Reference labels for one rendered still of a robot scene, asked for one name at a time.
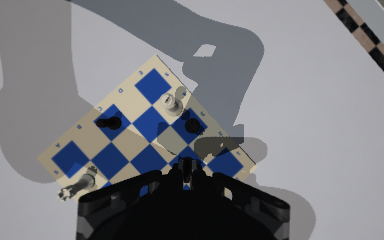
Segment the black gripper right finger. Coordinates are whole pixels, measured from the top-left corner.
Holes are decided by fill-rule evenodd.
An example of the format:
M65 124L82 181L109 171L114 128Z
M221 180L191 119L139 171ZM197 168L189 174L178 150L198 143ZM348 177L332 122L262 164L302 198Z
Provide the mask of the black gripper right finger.
M232 200L224 196L225 188ZM224 205L226 201L263 223L277 240L289 240L290 205L230 176L215 172L207 176L202 165L190 161L190 190L196 189L197 199Z

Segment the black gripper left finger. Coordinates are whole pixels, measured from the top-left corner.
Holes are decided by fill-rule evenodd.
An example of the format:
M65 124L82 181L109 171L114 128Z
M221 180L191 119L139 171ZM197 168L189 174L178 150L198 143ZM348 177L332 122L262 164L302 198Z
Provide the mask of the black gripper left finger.
M76 240L87 240L104 220L150 195L148 203L176 199L177 190L183 189L184 164L180 159L168 174L152 170L82 195L78 199ZM148 193L140 197L146 185Z

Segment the blue and cream chessboard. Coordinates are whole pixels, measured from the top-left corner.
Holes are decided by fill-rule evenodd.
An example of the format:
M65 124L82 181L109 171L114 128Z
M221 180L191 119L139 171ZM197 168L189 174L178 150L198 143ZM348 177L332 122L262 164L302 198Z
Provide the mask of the blue and cream chessboard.
M170 93L181 101L182 112L170 116L160 97ZM99 119L118 117L117 130L100 128ZM200 123L196 133L185 122ZM245 180L257 166L193 97L184 85L153 55L37 159L64 188L84 174L95 178L94 186L72 198L141 175L160 170L168 174L173 164L191 157L207 176L223 173Z

